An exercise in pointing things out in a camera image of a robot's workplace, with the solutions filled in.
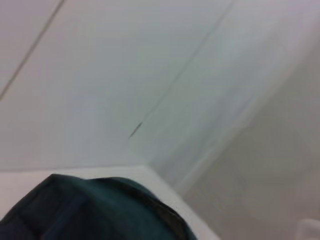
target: white wall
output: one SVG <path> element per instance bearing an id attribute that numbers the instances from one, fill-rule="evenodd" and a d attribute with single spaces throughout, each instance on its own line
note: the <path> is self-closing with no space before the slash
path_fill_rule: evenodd
<path id="1" fill-rule="evenodd" d="M 0 170 L 146 163 L 130 134 L 229 4 L 65 1 L 0 102 Z"/>
<path id="2" fill-rule="evenodd" d="M 319 37 L 315 0 L 237 0 L 132 140 L 178 186 Z"/>

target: white surface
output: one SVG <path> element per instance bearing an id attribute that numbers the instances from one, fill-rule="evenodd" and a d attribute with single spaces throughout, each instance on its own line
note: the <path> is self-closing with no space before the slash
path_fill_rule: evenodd
<path id="1" fill-rule="evenodd" d="M 293 240 L 301 219 L 320 219 L 319 79 L 320 41 L 187 193 L 222 239 Z"/>
<path id="2" fill-rule="evenodd" d="M 58 3 L 59 0 L 0 1 L 0 92 Z"/>
<path id="3" fill-rule="evenodd" d="M 278 81 L 320 25 L 316 0 L 237 0 L 132 138 L 132 149 L 177 186 L 202 154 Z"/>
<path id="4" fill-rule="evenodd" d="M 0 169 L 144 163 L 130 134 L 229 2 L 67 0 L 0 103 Z"/>
<path id="5" fill-rule="evenodd" d="M 85 179 L 125 177 L 135 180 L 151 190 L 165 204 L 176 210 L 188 222 L 199 240 L 218 240 L 218 237 L 189 206 L 159 176 L 146 166 L 2 172 L 0 173 L 0 217 L 2 218 L 16 202 L 53 173 L 72 175 Z"/>

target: dark green bag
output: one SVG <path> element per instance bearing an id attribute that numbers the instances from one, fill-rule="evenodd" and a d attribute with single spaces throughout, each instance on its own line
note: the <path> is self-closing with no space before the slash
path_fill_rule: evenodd
<path id="1" fill-rule="evenodd" d="M 0 222 L 0 240 L 195 240 L 186 222 L 142 185 L 119 177 L 53 174 Z"/>

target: white object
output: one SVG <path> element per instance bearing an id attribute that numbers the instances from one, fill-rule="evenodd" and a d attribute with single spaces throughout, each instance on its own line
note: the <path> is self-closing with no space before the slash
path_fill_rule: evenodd
<path id="1" fill-rule="evenodd" d="M 314 219 L 299 221 L 295 240 L 320 240 L 320 221 Z"/>
<path id="2" fill-rule="evenodd" d="M 186 220 L 199 240 L 219 240 L 191 208 L 147 166 L 2 172 L 0 173 L 0 218 L 37 184 L 53 173 L 85 179 L 124 177 L 137 181 L 152 191 L 165 204 L 176 210 Z"/>

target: white tiled wall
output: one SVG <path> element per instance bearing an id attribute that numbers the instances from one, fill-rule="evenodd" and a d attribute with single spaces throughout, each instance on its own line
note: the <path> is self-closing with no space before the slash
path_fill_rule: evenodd
<path id="1" fill-rule="evenodd" d="M 223 240 L 292 240 L 320 220 L 320 44 L 185 200 Z"/>

